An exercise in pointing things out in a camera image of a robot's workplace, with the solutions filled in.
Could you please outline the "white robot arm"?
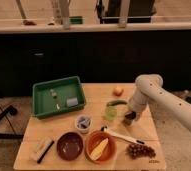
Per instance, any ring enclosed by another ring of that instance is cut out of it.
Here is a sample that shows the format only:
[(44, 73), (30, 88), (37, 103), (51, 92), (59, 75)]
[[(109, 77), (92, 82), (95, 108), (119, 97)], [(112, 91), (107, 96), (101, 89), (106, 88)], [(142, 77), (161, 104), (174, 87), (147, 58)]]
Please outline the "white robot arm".
[(135, 79), (136, 89), (128, 100), (128, 110), (137, 117), (143, 113), (149, 99), (163, 105), (191, 132), (191, 104), (162, 88), (163, 79), (158, 74), (139, 75)]

